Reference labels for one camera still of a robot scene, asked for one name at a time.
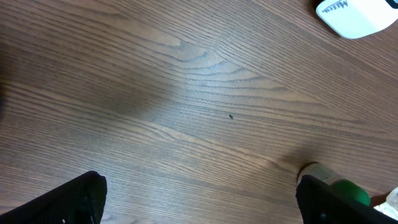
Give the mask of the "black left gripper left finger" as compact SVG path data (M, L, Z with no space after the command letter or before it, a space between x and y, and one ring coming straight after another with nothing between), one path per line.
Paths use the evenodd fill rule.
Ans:
M1 223L99 224L106 195L106 178L89 171L2 214Z

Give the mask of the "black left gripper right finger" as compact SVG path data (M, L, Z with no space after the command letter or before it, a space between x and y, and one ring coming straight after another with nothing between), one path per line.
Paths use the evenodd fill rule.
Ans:
M397 220L345 197L311 175L302 177L296 199L304 224L397 224Z

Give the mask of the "green lid seasoning jar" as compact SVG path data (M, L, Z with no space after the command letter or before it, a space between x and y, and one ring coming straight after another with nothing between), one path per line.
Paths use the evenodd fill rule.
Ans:
M335 172L324 164L318 162L312 162L310 164L307 164L299 172L297 177L297 184L301 182L302 177L305 175L310 175L326 183L345 197L352 198L366 206L370 206L370 196L364 189L356 185L354 182L345 179L344 177L339 175L339 173Z

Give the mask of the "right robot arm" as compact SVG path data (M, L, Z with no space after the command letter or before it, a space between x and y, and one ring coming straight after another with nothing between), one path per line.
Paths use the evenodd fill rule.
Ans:
M388 217L397 220L397 191L398 188L396 187L395 189L391 190L388 193L385 193L384 195L377 195L371 197L371 207L384 215L387 215Z

